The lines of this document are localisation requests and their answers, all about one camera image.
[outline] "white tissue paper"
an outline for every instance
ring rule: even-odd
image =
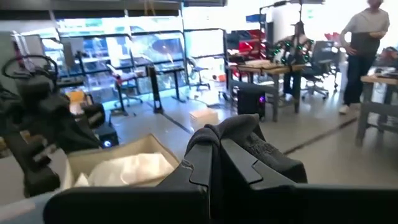
[[[104,161],[91,171],[87,184],[97,187],[117,187],[137,185],[150,180],[165,177],[174,168],[161,153],[138,154],[110,161]],[[85,185],[85,176],[79,176],[76,184]]]

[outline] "dark pants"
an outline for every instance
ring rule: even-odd
[[[290,87],[290,80],[293,77],[293,88]],[[294,95],[301,88],[300,84],[300,74],[297,72],[290,72],[284,75],[284,93]]]
[[[348,57],[347,86],[344,92],[344,104],[360,103],[360,97],[363,90],[361,77],[367,75],[372,67],[375,56],[357,56]]]

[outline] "rolling chair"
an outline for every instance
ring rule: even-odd
[[[189,87],[195,86],[197,88],[197,90],[199,90],[199,88],[201,86],[206,86],[210,90],[210,84],[204,83],[203,80],[201,79],[201,75],[200,75],[201,71],[208,70],[208,68],[199,67],[197,64],[197,61],[193,58],[187,58],[187,62],[189,64],[189,66],[191,66],[191,68],[192,68],[192,71],[191,71],[191,74],[189,74],[189,77],[194,80],[196,78],[196,74],[199,75],[199,82],[190,84]]]
[[[330,73],[330,64],[333,62],[331,48],[333,46],[329,44],[316,43],[313,48],[312,57],[310,59],[310,66],[305,67],[302,72],[302,77],[306,79],[307,84],[302,91],[305,93],[302,95],[304,100],[307,95],[313,95],[314,93],[321,94],[325,100],[329,97],[329,91],[324,87],[319,87],[317,83],[322,83],[325,78],[325,74]]]
[[[139,94],[137,76],[135,73],[124,73],[121,70],[116,70],[110,63],[107,63],[106,66],[115,79],[114,91],[117,92],[119,96],[119,102],[115,102],[114,106],[117,107],[117,104],[120,103],[120,108],[112,110],[112,113],[122,113],[124,116],[127,116],[128,114],[124,108],[123,100],[127,100],[127,106],[130,106],[130,100],[138,100],[140,103],[143,102],[139,97],[129,95],[131,90],[135,90],[136,94]],[[129,83],[131,80],[134,80],[135,85]]]

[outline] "white sneaker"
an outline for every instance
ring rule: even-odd
[[[349,107],[354,110],[361,110],[361,103],[352,103]]]
[[[339,112],[340,114],[347,114],[348,111],[349,111],[349,106],[348,106],[348,105],[343,105],[343,106],[338,110],[338,112]]]

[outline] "floor line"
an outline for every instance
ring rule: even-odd
[[[333,129],[331,129],[331,130],[325,132],[325,133],[319,134],[319,135],[317,135],[317,136],[315,136],[315,137],[309,139],[308,141],[305,141],[304,143],[301,143],[301,144],[299,144],[298,146],[295,146],[295,147],[289,149],[288,151],[285,151],[284,154],[287,156],[287,155],[289,155],[289,154],[291,154],[291,153],[293,153],[293,152],[295,152],[295,151],[301,150],[301,149],[303,149],[303,148],[305,148],[305,147],[307,147],[307,146],[309,146],[309,145],[312,145],[312,144],[314,144],[314,143],[316,143],[316,142],[318,142],[318,141],[321,141],[321,140],[323,140],[323,139],[325,139],[325,138],[331,136],[332,134],[335,134],[335,133],[341,131],[342,129],[348,127],[349,125],[355,123],[355,121],[356,121],[357,119],[358,119],[358,118],[350,119],[350,120],[348,120],[348,121],[342,123],[341,125],[339,125],[339,126],[333,128]]]
[[[147,104],[148,104],[151,108],[154,107],[154,105],[150,104],[148,101],[147,101]],[[173,119],[172,117],[170,117],[168,114],[166,114],[166,113],[164,113],[164,112],[162,112],[162,113],[160,113],[160,114],[163,115],[163,117],[165,117],[165,118],[166,118],[167,120],[169,120],[171,123],[177,125],[179,128],[181,128],[182,130],[184,130],[186,133],[188,133],[188,134],[193,134],[193,133],[192,133],[192,130],[190,130],[189,128],[185,127],[182,123],[179,123],[178,121],[174,120],[174,119]]]

